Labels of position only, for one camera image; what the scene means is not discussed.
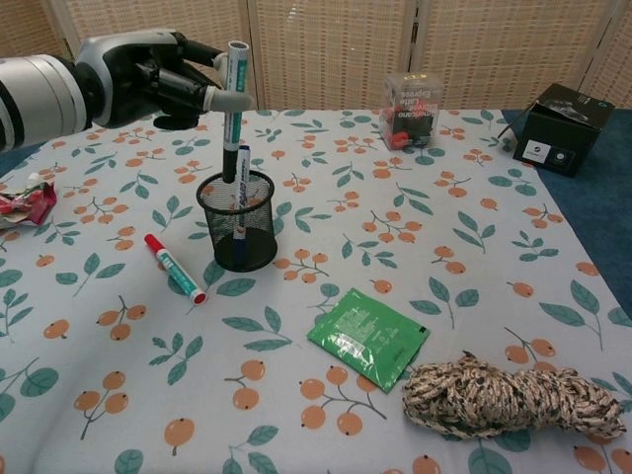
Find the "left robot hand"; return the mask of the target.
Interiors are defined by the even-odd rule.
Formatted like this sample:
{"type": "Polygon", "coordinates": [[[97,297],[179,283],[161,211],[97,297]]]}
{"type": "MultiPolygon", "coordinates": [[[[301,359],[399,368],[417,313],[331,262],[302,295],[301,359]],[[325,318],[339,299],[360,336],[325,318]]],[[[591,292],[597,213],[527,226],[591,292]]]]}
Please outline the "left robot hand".
{"type": "Polygon", "coordinates": [[[252,105],[227,86],[228,54],[173,29],[84,39],[75,66],[92,123],[120,128],[160,112],[154,125],[194,128],[208,112],[241,113],[252,105]]]}

